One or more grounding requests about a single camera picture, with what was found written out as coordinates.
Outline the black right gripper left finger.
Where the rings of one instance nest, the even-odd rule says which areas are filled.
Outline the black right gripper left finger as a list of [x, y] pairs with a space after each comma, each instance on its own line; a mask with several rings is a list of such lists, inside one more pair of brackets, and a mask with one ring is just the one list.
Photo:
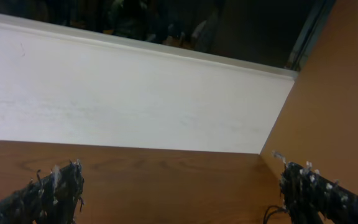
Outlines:
[[5, 223], [59, 223], [75, 222], [76, 207], [83, 208], [85, 180], [80, 160], [60, 168], [55, 166], [50, 175], [30, 181], [23, 189], [0, 200], [0, 224]]

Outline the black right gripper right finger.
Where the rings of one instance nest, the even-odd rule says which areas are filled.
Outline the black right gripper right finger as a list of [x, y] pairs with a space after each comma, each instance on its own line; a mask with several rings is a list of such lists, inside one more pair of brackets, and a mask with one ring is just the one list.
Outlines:
[[283, 205], [273, 205], [272, 215], [286, 213], [293, 224], [358, 223], [358, 195], [322, 177], [309, 161], [301, 166], [277, 151], [272, 154], [284, 164], [279, 182]]

